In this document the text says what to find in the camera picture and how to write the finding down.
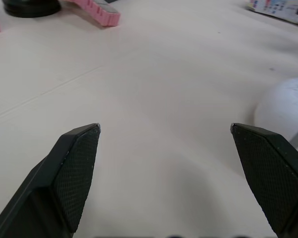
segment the white table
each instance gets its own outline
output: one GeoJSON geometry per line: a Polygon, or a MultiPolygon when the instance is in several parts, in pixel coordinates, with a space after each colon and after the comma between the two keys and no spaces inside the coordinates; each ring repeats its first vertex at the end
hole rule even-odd
{"type": "Polygon", "coordinates": [[[38,19],[0,2],[0,212],[57,138],[102,126],[75,237],[273,236],[229,128],[298,77],[298,27],[242,0],[119,0],[38,19]]]}

